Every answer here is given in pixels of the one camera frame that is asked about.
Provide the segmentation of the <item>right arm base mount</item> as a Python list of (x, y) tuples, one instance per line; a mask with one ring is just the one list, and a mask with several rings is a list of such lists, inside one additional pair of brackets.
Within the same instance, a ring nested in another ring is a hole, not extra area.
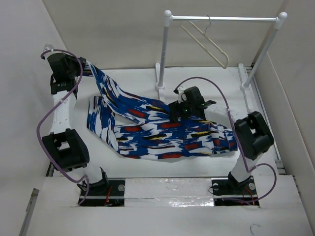
[(228, 178), (212, 178), (208, 192), (212, 194), (214, 206), (259, 206), (253, 177), (236, 188), (228, 187)]

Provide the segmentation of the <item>blue white patterned trousers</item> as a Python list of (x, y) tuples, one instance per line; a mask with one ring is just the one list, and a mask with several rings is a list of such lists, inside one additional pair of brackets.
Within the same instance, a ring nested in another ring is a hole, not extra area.
[(162, 160), (237, 151), (230, 128), (197, 117), (171, 122), (166, 103), (122, 90), (92, 63), (86, 68), (100, 92), (89, 98), (87, 128), (119, 155)]

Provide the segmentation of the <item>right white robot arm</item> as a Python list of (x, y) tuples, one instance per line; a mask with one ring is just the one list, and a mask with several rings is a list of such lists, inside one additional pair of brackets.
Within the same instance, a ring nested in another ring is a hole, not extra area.
[(196, 86), (177, 86), (174, 92), (178, 99), (169, 104), (172, 122), (200, 118), (232, 130), (240, 156), (228, 174), (226, 188), (234, 194), (240, 193), (245, 189), (261, 155), (274, 144), (274, 138), (262, 114), (254, 111), (242, 117), (242, 113), (231, 110), (228, 104), (223, 107), (215, 101), (205, 101)]

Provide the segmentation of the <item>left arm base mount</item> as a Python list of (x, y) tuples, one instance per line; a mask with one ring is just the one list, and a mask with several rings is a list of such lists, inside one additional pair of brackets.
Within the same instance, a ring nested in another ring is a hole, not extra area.
[(109, 179), (109, 184), (105, 186), (93, 186), (90, 184), (88, 194), (86, 194), (86, 183), (79, 187), (80, 196), (78, 203), (82, 207), (123, 207), (125, 205), (125, 179)]

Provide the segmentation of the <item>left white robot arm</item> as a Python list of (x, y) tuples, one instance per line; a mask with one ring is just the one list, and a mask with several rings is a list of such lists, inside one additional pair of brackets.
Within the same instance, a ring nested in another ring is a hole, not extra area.
[(86, 59), (65, 50), (48, 48), (41, 58), (47, 60), (52, 69), (50, 91), (54, 106), (37, 126), (39, 142), (61, 174), (83, 191), (91, 190), (104, 195), (110, 188), (106, 172), (101, 170), (100, 177), (93, 176), (88, 167), (88, 148), (72, 127), (78, 85), (84, 76)]

